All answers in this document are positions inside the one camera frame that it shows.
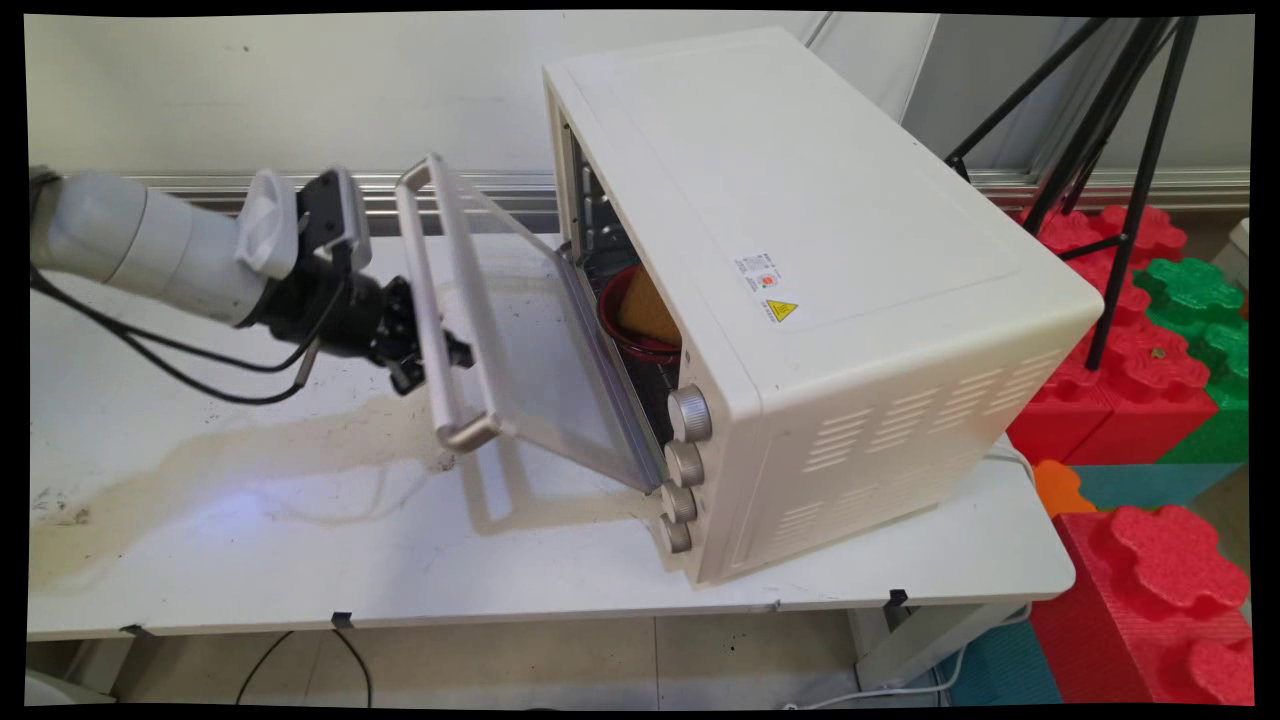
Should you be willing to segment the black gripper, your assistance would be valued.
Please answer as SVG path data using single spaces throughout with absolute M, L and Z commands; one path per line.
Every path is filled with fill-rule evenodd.
M 269 281 L 250 314 L 275 340 L 307 345 L 319 329 L 320 351 L 337 357 L 385 359 L 398 396 L 421 387 L 425 370 L 410 283 L 396 277 L 379 284 L 365 274 L 348 277 L 328 260 L 301 260 L 283 281 Z M 474 366 L 472 347 L 442 325 L 452 366 Z

